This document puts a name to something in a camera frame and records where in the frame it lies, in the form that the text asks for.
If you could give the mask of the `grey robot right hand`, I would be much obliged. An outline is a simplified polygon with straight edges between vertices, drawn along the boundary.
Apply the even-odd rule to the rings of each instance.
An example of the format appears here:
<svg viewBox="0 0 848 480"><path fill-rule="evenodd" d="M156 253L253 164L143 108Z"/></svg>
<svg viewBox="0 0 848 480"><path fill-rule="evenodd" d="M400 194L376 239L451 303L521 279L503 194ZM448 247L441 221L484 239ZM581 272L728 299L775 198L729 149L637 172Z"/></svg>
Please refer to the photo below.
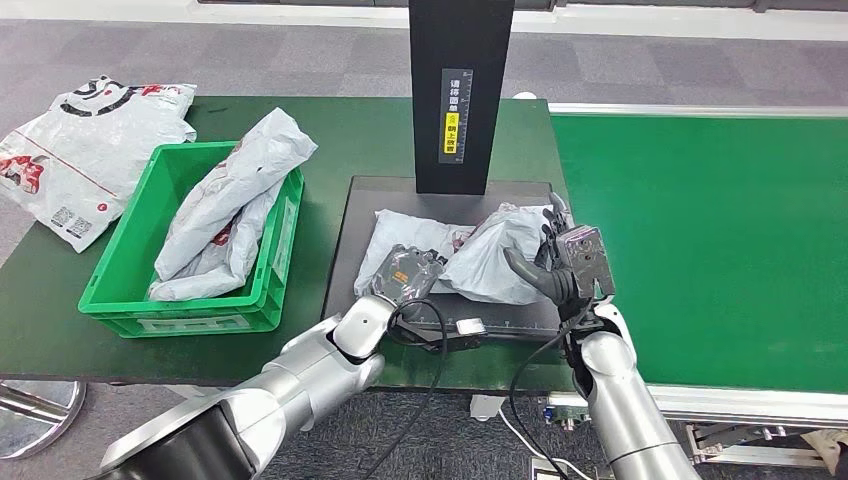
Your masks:
<svg viewBox="0 0 848 480"><path fill-rule="evenodd" d="M549 194L551 206L543 210L543 239L532 261L520 251L506 248L510 269L559 307L580 308L586 303L610 302L615 284L597 227L578 225L557 193Z"/></svg>

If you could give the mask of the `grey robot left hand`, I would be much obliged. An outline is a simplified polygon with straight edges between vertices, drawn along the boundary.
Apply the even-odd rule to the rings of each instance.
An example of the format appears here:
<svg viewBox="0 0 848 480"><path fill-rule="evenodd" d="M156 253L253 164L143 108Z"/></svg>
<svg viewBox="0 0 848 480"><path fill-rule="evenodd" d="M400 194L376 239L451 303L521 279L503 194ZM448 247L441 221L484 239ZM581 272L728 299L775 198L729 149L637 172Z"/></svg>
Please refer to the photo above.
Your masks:
<svg viewBox="0 0 848 480"><path fill-rule="evenodd" d="M394 306L426 298L443 274L447 259L436 250L396 244L369 280L366 292Z"/></svg>

